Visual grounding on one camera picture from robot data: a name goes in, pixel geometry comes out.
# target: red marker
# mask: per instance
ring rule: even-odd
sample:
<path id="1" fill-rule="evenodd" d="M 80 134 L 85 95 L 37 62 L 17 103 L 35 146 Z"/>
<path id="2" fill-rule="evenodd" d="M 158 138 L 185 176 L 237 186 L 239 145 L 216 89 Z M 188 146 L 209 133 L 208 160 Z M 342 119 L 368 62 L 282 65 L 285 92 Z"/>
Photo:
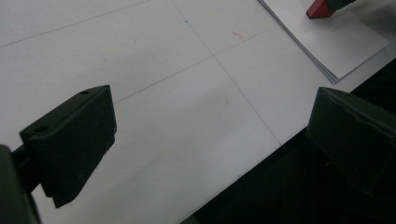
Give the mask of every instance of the red marker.
<path id="1" fill-rule="evenodd" d="M 306 11 L 309 19 L 329 18 L 335 11 L 329 10 L 326 0 L 315 0 Z"/>

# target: stack of paper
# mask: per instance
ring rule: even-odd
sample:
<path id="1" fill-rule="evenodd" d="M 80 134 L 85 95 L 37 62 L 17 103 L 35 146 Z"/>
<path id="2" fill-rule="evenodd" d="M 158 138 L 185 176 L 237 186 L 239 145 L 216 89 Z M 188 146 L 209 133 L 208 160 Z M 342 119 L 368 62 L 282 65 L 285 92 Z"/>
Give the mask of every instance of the stack of paper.
<path id="1" fill-rule="evenodd" d="M 348 10 L 337 11 L 327 19 L 310 20 L 305 14 L 305 0 L 259 1 L 333 84 L 388 44 Z"/>

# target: white table surface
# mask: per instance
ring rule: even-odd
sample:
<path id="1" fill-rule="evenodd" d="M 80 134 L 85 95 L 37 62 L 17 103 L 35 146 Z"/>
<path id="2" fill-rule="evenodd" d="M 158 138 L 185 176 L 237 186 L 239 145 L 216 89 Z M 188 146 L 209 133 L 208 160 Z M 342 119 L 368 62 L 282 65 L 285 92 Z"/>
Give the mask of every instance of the white table surface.
<path id="1" fill-rule="evenodd" d="M 6 0 L 0 143 L 18 147 L 31 122 L 110 84 L 115 145 L 72 203 L 54 209 L 38 187 L 40 216 L 178 223 L 304 128 L 319 86 L 353 90 L 395 46 L 332 86 L 256 0 Z"/>

